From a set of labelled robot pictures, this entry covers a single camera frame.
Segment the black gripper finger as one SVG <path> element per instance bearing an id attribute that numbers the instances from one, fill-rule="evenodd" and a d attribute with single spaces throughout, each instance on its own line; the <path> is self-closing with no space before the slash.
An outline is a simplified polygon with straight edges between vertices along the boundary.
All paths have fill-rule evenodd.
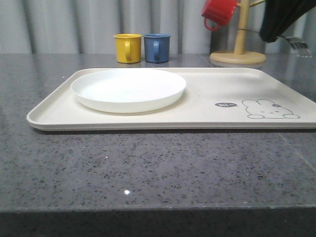
<path id="1" fill-rule="evenodd" d="M 264 42 L 275 42 L 297 19 L 316 6 L 315 0 L 267 0 L 259 32 Z"/>

